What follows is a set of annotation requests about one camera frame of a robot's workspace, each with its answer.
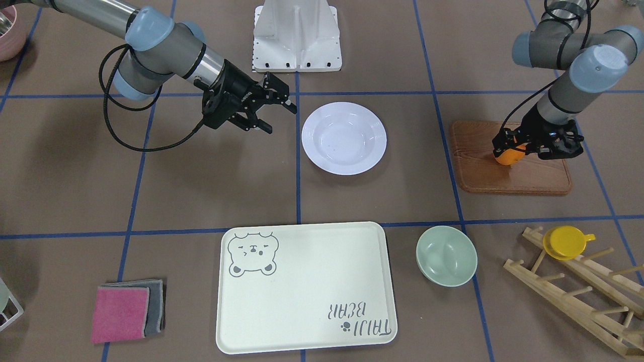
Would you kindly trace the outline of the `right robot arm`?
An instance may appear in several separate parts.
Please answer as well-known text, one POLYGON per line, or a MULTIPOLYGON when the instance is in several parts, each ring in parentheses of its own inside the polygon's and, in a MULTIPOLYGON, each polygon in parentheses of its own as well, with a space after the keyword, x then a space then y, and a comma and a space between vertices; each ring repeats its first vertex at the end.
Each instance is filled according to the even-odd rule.
POLYGON ((34 5, 68 14, 124 39, 126 55, 117 69, 117 90, 142 101, 173 75, 203 91, 203 124, 216 130, 230 122, 242 130, 272 133, 256 112, 264 105, 281 105, 291 113, 289 87, 267 72, 253 80, 207 46, 202 30, 191 22, 177 23, 154 7, 138 8, 123 1, 34 1, 34 5))

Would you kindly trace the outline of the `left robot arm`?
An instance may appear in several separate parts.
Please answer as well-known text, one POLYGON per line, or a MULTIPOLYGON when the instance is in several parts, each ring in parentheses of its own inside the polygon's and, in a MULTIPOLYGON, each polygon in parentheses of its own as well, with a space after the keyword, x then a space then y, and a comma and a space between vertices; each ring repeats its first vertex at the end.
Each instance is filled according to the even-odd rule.
POLYGON ((513 61, 527 68, 558 69, 561 76, 538 90, 540 100, 511 130, 502 125, 492 140, 493 156, 512 165, 527 154, 542 160, 574 158, 583 153, 577 115, 611 89, 642 53, 642 31, 630 25, 603 34, 586 30, 591 22, 589 1, 545 1, 533 31, 517 36, 513 61))

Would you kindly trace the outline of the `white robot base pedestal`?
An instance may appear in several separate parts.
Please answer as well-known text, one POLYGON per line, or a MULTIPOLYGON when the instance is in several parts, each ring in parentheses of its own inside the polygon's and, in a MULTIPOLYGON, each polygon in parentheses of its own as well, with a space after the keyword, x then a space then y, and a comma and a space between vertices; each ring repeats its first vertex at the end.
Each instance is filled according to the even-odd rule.
POLYGON ((266 1, 255 7, 255 72, 335 72, 343 66, 338 10, 327 1, 266 1))

